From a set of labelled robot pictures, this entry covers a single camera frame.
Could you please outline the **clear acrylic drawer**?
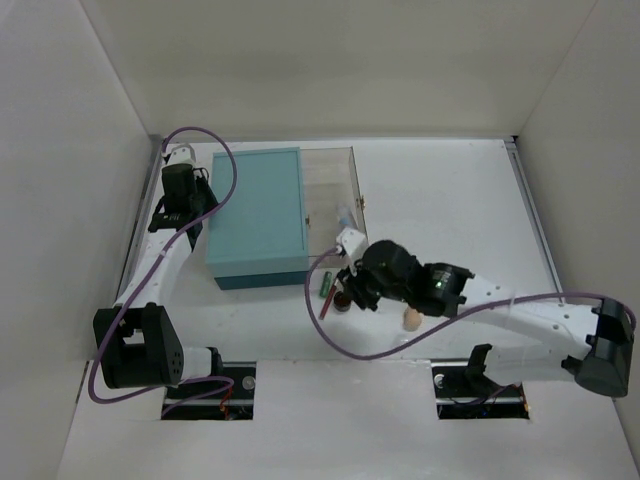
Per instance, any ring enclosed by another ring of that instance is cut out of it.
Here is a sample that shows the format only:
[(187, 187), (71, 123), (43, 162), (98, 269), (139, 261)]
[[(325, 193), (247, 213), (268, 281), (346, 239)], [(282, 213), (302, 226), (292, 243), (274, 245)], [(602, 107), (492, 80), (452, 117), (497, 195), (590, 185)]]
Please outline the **clear acrylic drawer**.
[(364, 197), (361, 194), (352, 147), (301, 150), (309, 262), (334, 245), (340, 228), (336, 209), (347, 205), (358, 229), (367, 236)]

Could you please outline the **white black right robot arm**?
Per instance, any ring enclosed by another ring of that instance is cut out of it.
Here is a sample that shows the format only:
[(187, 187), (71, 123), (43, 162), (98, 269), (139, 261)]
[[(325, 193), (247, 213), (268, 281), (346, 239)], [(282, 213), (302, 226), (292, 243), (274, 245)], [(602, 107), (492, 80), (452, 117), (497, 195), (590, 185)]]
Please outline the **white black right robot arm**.
[(475, 316), (530, 339), (519, 347), (486, 341), (473, 348), (463, 380), (475, 395), (529, 380), (574, 381), (611, 398), (628, 393), (636, 321), (617, 300), (596, 296), (589, 306), (585, 294), (575, 303), (562, 294), (520, 296), (466, 268), (421, 263), (391, 240), (342, 239), (338, 252), (347, 260), (339, 281), (362, 310), (394, 300), (444, 325)]

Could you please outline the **teal makeup box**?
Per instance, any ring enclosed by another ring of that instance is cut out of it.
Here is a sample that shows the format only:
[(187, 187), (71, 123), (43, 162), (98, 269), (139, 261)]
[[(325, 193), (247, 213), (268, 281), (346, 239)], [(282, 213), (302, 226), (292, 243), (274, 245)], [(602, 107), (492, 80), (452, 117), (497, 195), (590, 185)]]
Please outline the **teal makeup box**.
[(222, 290), (299, 285), (309, 269), (298, 147), (238, 151), (236, 188), (208, 220), (205, 264)]

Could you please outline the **beige makeup sponge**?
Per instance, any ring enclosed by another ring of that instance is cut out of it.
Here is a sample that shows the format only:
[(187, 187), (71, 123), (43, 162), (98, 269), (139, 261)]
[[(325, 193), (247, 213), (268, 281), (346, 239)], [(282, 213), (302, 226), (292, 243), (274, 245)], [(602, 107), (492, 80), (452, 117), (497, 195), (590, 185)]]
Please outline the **beige makeup sponge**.
[(422, 325), (422, 315), (415, 309), (407, 307), (403, 314), (403, 329), (415, 332)]

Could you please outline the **brown round jar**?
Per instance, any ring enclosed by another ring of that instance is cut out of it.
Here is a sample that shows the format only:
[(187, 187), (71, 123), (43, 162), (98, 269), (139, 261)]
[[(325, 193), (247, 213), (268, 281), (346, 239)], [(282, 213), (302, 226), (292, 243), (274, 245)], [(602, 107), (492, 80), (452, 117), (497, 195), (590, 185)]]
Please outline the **brown round jar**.
[(338, 291), (333, 296), (332, 305), (335, 312), (346, 313), (351, 308), (352, 299), (345, 292)]

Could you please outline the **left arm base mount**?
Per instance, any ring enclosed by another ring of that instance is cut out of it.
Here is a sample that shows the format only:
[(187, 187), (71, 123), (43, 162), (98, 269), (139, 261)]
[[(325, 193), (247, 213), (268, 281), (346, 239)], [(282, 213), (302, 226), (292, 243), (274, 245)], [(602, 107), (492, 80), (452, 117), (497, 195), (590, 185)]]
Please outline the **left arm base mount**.
[(257, 364), (231, 362), (224, 365), (224, 380), (168, 387), (161, 407), (162, 420), (246, 421), (254, 416)]

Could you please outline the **green tube left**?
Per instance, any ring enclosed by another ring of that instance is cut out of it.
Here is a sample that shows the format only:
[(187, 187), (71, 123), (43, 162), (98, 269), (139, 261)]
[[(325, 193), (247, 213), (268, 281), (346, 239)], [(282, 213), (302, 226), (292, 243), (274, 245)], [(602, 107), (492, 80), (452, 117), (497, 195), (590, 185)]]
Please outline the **green tube left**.
[(326, 298), (329, 294), (329, 291), (333, 284), (333, 274), (331, 271), (326, 271), (322, 278), (321, 289), (319, 291), (319, 296), (321, 298)]

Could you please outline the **clear plastic bottle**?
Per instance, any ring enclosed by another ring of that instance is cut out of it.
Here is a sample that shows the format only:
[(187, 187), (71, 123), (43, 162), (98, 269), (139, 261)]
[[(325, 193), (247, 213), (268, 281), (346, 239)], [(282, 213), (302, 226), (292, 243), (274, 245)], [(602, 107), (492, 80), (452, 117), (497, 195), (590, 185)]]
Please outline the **clear plastic bottle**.
[(338, 222), (341, 229), (351, 228), (358, 229), (357, 220), (352, 210), (344, 204), (340, 204), (336, 209)]

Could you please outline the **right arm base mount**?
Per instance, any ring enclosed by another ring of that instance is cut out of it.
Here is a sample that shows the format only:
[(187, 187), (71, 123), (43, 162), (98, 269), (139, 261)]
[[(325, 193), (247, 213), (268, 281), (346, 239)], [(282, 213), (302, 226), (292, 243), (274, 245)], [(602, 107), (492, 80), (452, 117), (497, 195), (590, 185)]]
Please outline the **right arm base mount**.
[(440, 420), (529, 419), (520, 384), (499, 385), (485, 375), (490, 344), (473, 348), (468, 359), (431, 363), (436, 413)]

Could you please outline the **red makeup pencil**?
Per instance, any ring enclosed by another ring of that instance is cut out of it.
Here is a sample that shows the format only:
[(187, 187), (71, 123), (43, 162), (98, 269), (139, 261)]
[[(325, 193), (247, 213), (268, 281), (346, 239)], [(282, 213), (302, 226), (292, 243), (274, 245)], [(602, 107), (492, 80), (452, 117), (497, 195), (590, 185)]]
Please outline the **red makeup pencil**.
[(338, 284), (339, 284), (339, 281), (338, 280), (334, 280), (332, 285), (331, 285), (331, 287), (329, 288), (327, 296), (325, 298), (325, 301), (323, 303), (323, 306), (322, 306), (320, 314), (319, 314), (319, 319), (320, 320), (324, 320), (325, 319), (325, 317), (326, 317), (326, 315), (328, 313), (328, 310), (329, 310), (330, 306), (332, 305), (333, 298), (334, 298), (334, 296), (336, 294), (336, 291), (338, 289)]

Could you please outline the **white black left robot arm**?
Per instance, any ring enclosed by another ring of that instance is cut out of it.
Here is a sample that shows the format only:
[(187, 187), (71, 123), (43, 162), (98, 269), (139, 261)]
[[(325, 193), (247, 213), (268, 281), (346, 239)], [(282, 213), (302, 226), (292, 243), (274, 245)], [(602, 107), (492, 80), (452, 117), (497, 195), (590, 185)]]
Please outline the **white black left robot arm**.
[(93, 328), (104, 382), (111, 389), (174, 386), (188, 380), (197, 394), (214, 398), (224, 387), (222, 359), (214, 347), (185, 347), (164, 303), (203, 229), (201, 217), (218, 206), (206, 174), (193, 163), (161, 170), (163, 195), (148, 226), (146, 247), (125, 291), (100, 309)]

